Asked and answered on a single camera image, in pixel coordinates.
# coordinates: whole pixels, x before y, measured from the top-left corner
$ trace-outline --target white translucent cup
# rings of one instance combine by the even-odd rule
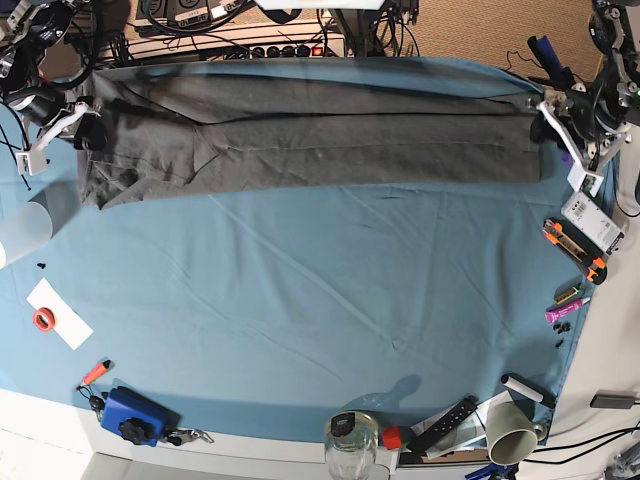
[[[36,202],[25,203],[0,223],[0,268],[46,245],[52,235],[47,209]]]

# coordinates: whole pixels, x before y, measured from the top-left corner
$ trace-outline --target blue box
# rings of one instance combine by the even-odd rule
[[[122,437],[120,425],[133,420],[136,424],[144,426],[148,437],[148,440],[142,441],[140,445],[155,447],[162,438],[168,417],[169,412],[166,409],[126,387],[118,387],[109,392],[100,425]]]

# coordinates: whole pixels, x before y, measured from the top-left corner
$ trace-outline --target marker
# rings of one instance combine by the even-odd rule
[[[589,303],[591,297],[584,297],[574,300],[573,302],[567,303],[564,307],[556,308],[555,310],[551,310],[550,312],[545,312],[544,318],[547,319],[547,323],[551,325],[556,320],[564,317],[565,315],[569,315],[571,312],[575,312],[576,310],[580,310],[580,307]]]
[[[527,385],[519,382],[510,375],[503,375],[502,377],[500,377],[500,381],[505,387],[518,392],[520,395],[523,395],[536,403],[540,403],[547,408],[556,407],[556,402],[553,398],[549,397],[548,395],[544,395],[543,393],[540,393],[531,387],[528,387]]]
[[[79,390],[82,387],[86,387],[87,385],[92,384],[97,379],[99,379],[102,375],[109,371],[109,367],[111,366],[111,360],[105,360],[102,363],[99,363],[95,366],[93,370],[91,370],[87,375],[82,379],[82,383],[80,386],[76,388]]]

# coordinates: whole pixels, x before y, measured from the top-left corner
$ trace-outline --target metal clip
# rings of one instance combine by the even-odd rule
[[[166,441],[179,447],[188,442],[201,439],[206,443],[213,443],[213,438],[209,436],[204,430],[186,429],[186,430],[174,430],[165,434]]]

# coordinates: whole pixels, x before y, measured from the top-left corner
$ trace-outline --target red tape roll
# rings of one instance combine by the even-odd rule
[[[43,333],[49,333],[56,326],[56,317],[48,308],[39,308],[33,313],[33,324]]]

